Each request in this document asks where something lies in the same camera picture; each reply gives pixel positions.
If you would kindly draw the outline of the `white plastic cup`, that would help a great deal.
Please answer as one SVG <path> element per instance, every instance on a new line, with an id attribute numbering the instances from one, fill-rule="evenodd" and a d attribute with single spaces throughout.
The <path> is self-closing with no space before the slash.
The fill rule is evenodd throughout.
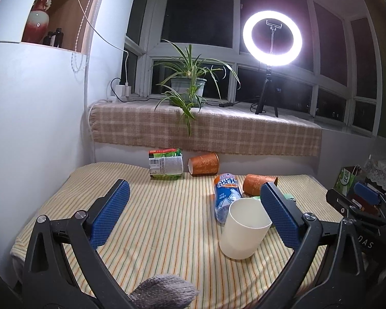
<path id="1" fill-rule="evenodd" d="M 232 260 L 250 258 L 269 231 L 272 221 L 260 200 L 241 198 L 229 207 L 219 240 L 222 253 Z"/>

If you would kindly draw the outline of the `orange cup near bottles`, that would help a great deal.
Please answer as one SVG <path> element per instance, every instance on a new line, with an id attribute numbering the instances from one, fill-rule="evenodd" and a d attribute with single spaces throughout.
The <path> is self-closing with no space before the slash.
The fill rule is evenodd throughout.
<path id="1" fill-rule="evenodd" d="M 260 196 L 261 187 L 265 183 L 274 183 L 277 185 L 277 176 L 263 176 L 248 174 L 243 181 L 243 192 L 248 196 Z"/>

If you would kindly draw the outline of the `green cardboard box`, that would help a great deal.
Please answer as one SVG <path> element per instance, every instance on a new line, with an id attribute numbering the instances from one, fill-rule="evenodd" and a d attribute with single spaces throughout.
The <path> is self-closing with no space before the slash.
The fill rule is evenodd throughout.
<path id="1" fill-rule="evenodd" d="M 343 167 L 337 177 L 333 188 L 343 196 L 347 197 L 354 188 L 356 182 L 363 182 L 366 178 L 365 171 L 359 166 Z"/>

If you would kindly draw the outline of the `grey knitted glove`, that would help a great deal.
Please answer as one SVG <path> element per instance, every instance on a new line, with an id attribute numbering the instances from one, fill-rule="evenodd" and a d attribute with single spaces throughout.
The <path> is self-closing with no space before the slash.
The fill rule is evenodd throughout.
<path id="1" fill-rule="evenodd" d="M 192 283 L 162 274 L 143 281 L 128 297 L 137 308 L 187 308 L 198 294 Z"/>

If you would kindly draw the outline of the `blue arctic ocean bottle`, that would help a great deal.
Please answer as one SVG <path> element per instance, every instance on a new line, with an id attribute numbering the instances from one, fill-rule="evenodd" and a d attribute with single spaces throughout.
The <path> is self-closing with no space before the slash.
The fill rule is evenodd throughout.
<path id="1" fill-rule="evenodd" d="M 220 224 L 225 224 L 230 205 L 242 198 L 238 181 L 235 175 L 224 173 L 218 175 L 214 181 L 214 213 Z"/>

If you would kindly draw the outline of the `striped yellow table cloth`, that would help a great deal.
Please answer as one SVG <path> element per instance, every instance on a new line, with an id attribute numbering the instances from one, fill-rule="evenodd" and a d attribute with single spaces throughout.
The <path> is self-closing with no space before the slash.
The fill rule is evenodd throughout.
<path id="1" fill-rule="evenodd" d="M 261 297 L 293 253 L 270 229 L 251 258 L 225 257 L 210 177 L 184 174 L 176 181 L 159 181 L 133 165 L 86 165 L 70 175 L 40 213 L 52 220 L 69 217 L 87 209 L 119 179 L 129 182 L 130 200 L 98 252 L 126 292 L 149 277 L 169 273 L 198 289 L 193 308 L 243 308 Z"/>

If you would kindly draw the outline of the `black tripod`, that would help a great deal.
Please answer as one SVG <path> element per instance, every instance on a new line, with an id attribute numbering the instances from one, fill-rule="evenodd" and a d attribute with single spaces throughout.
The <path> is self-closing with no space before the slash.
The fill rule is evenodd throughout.
<path id="1" fill-rule="evenodd" d="M 257 103 L 255 114 L 262 114 L 264 111 L 264 106 L 267 103 L 268 97 L 272 91 L 274 91 L 275 88 L 273 86 L 273 79 L 272 79 L 272 68 L 268 66 L 266 68 L 266 78 L 264 81 L 264 84 L 261 89 L 261 94 L 259 97 L 259 101 Z"/>

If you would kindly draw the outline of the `plaid beige windowsill cloth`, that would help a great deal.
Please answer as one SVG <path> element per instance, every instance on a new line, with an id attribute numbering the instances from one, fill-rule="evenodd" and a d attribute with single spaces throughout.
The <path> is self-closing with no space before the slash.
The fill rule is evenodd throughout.
<path id="1" fill-rule="evenodd" d="M 90 111 L 95 142 L 151 148 L 179 148 L 251 156 L 318 156 L 322 129 L 292 115 L 256 115 L 237 107 L 182 109 L 153 102 L 103 103 Z"/>

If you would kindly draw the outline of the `spider plant in pot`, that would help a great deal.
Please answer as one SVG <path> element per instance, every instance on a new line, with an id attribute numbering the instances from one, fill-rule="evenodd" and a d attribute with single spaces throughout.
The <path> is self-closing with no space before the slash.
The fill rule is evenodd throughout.
<path id="1" fill-rule="evenodd" d="M 192 121 L 196 119 L 192 109 L 201 109 L 206 103 L 203 92 L 207 78 L 213 81 L 219 97 L 222 95 L 218 73 L 221 73 L 223 78 L 231 75 L 237 82 L 240 80 L 237 72 L 227 62 L 214 58 L 203 58 L 200 54 L 195 56 L 191 44 L 182 48 L 170 40 L 164 42 L 170 44 L 178 55 L 156 63 L 156 66 L 171 71 L 170 75 L 157 83 L 164 95 L 160 102 L 167 100 L 171 105 L 181 109 L 180 120 L 185 123 L 187 134 L 191 135 Z"/>

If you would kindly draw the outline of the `white power adapter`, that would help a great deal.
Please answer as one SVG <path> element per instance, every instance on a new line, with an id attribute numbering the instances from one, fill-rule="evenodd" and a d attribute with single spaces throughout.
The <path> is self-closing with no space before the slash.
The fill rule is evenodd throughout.
<path id="1" fill-rule="evenodd" d="M 128 98 L 131 95 L 131 86 L 128 83 L 117 84 L 114 88 L 115 94 L 119 99 Z"/>

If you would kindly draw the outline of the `dark small bottles on shelf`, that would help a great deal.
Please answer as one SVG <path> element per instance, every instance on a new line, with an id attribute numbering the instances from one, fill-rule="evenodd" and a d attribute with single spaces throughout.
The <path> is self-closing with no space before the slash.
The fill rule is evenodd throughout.
<path id="1" fill-rule="evenodd" d="M 61 28 L 57 28 L 54 32 L 49 31 L 44 37 L 42 44 L 51 47 L 62 47 L 64 33 Z"/>

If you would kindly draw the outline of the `red white ceramic vase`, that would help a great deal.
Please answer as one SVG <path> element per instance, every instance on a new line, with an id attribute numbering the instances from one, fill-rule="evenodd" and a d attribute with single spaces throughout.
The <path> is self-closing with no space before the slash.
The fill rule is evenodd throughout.
<path id="1" fill-rule="evenodd" d="M 51 0 L 34 0 L 34 4 L 27 18 L 22 41 L 39 43 L 47 33 Z"/>

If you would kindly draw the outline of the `orange cup by wall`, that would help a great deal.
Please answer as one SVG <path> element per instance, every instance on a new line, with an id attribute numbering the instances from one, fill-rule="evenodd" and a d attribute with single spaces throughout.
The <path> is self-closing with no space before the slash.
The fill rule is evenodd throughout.
<path id="1" fill-rule="evenodd" d="M 216 153 L 207 153 L 190 158 L 187 166 L 189 173 L 193 176 L 217 174 L 220 161 Z"/>

